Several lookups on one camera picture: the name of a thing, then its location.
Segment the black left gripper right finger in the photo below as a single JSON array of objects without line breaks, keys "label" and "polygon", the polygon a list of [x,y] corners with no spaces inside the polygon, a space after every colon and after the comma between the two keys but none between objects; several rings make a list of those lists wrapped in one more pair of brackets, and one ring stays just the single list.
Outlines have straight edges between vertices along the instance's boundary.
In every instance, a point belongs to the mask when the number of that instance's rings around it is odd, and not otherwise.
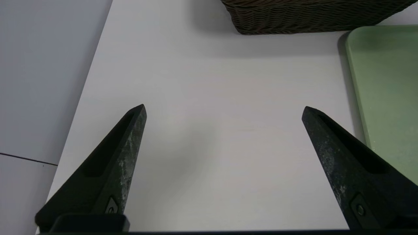
[{"label": "black left gripper right finger", "polygon": [[414,182],[320,110],[301,119],[349,229],[417,230]]}]

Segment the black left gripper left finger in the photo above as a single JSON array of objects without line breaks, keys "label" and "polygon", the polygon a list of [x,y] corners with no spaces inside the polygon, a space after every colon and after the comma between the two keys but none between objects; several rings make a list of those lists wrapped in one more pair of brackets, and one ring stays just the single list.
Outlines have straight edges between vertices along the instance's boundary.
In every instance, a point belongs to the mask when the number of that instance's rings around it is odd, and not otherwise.
[{"label": "black left gripper left finger", "polygon": [[39,229],[64,215],[123,214],[145,129],[143,104],[130,109],[38,211]]}]

